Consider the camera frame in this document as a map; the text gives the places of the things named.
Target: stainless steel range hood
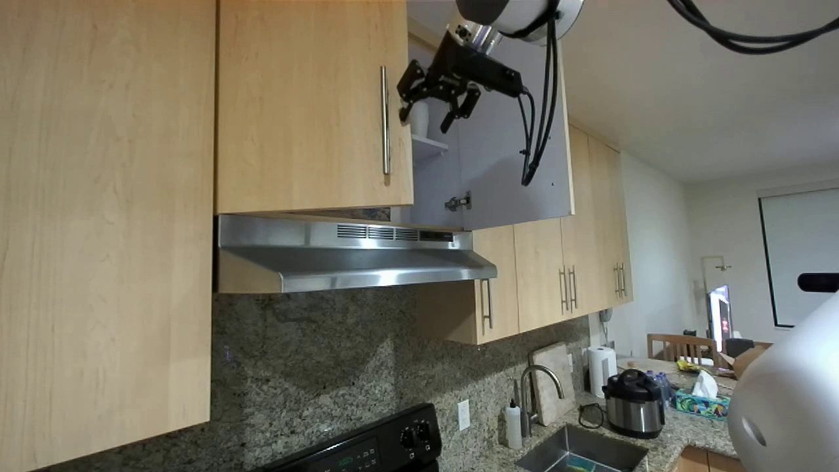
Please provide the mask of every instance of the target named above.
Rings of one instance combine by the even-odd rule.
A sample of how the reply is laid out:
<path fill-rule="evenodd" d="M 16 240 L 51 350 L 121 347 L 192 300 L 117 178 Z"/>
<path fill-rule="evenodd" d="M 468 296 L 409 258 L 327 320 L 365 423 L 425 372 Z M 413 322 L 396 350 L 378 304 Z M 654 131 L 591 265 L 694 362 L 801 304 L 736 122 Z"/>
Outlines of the stainless steel range hood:
<path fill-rule="evenodd" d="M 496 278 L 463 230 L 218 216 L 218 295 L 296 295 Z"/>

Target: ceiling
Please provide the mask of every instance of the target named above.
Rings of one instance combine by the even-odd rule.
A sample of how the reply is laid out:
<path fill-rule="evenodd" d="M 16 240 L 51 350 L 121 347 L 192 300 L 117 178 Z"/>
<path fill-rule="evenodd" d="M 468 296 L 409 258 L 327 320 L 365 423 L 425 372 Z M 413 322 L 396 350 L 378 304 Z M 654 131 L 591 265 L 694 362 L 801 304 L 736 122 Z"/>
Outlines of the ceiling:
<path fill-rule="evenodd" d="M 434 26 L 452 0 L 412 0 Z M 698 0 L 743 35 L 839 15 L 839 0 Z M 839 164 L 839 31 L 753 57 L 724 50 L 666 0 L 587 0 L 564 40 L 569 116 L 675 182 L 700 183 Z"/>

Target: window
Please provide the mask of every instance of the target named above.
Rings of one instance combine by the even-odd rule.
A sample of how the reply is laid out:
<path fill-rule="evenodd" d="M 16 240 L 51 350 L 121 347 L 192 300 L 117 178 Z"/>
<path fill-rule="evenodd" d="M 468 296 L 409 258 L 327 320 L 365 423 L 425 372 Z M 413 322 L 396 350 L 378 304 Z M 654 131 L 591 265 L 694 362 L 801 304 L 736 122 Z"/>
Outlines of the window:
<path fill-rule="evenodd" d="M 839 189 L 760 196 L 772 322 L 791 329 L 829 295 L 797 288 L 798 274 L 839 274 Z"/>

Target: bottle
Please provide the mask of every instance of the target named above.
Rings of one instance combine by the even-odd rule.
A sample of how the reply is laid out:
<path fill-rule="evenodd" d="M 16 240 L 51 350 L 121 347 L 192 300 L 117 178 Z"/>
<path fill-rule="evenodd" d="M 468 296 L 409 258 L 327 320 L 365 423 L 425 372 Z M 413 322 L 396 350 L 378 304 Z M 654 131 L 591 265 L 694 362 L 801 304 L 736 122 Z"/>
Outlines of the bottle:
<path fill-rule="evenodd" d="M 521 407 L 518 407 L 518 387 L 514 383 L 514 400 L 504 409 L 504 430 L 506 430 L 506 446 L 521 448 Z"/>

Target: upper cabinet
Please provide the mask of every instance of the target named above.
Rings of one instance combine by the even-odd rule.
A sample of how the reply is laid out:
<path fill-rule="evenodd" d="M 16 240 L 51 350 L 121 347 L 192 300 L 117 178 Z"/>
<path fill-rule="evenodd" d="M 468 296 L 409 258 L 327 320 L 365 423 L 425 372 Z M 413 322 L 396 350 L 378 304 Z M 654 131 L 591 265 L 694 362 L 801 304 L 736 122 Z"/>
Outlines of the upper cabinet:
<path fill-rule="evenodd" d="M 573 217 L 561 221 L 572 278 L 565 309 L 598 313 L 632 300 L 629 237 L 619 153 L 572 130 Z"/>
<path fill-rule="evenodd" d="M 213 0 L 0 5 L 0 470 L 210 421 Z"/>
<path fill-rule="evenodd" d="M 421 333 L 486 343 L 629 303 L 619 156 L 572 130 L 572 164 L 573 216 L 473 230 L 497 278 L 417 288 Z"/>
<path fill-rule="evenodd" d="M 421 67 L 430 64 L 425 50 L 412 56 Z M 540 109 L 544 47 L 500 40 L 492 57 L 521 73 Z M 492 228 L 572 216 L 564 85 L 557 85 L 551 143 L 530 186 L 521 186 L 523 126 L 514 98 L 485 93 L 472 116 L 452 122 L 447 133 L 437 131 L 447 106 L 430 99 L 430 110 L 430 136 L 450 151 L 431 160 L 413 160 L 412 224 Z"/>
<path fill-rule="evenodd" d="M 218 213 L 413 202 L 403 0 L 219 0 Z"/>

